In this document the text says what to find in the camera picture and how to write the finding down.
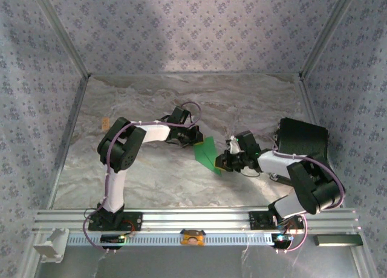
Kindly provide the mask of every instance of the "patterned wallpaper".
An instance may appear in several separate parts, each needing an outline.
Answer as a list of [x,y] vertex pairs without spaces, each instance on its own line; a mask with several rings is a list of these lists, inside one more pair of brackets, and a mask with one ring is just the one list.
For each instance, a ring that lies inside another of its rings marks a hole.
[[91,74],[297,73],[336,0],[51,0]]
[[35,0],[1,0],[0,78],[0,277],[16,277],[80,83]]
[[354,0],[307,80],[331,157],[387,277],[387,0]]

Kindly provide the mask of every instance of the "orange object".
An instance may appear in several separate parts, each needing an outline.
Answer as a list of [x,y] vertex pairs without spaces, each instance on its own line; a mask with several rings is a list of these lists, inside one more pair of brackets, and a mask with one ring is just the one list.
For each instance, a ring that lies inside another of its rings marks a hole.
[[108,117],[102,118],[102,130],[107,131],[110,128],[110,119]]
[[201,230],[182,230],[180,232],[183,234],[183,239],[180,241],[181,245],[189,245],[189,246],[204,246],[204,236],[206,233]]

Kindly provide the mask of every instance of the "floor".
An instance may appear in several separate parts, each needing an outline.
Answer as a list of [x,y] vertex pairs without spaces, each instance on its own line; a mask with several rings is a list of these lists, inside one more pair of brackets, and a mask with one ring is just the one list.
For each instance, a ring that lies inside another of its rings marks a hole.
[[[105,177],[97,146],[103,117],[153,121],[175,105],[192,100],[203,110],[199,122],[213,136],[218,153],[225,139],[250,129],[261,148],[282,117],[305,120],[291,74],[171,74],[90,78],[60,175],[54,209],[95,207]],[[193,117],[195,107],[189,107]],[[192,148],[164,142],[143,144],[125,184],[125,207],[195,207],[267,205],[291,187],[267,174],[248,178],[238,173],[217,176],[195,161]]]

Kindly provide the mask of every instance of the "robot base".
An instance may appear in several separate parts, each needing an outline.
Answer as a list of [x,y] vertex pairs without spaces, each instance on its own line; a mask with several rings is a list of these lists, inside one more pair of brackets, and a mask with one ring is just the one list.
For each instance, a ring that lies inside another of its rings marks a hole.
[[89,231],[135,231],[141,230],[143,213],[124,212],[124,206],[115,213],[108,212],[101,208],[90,217]]

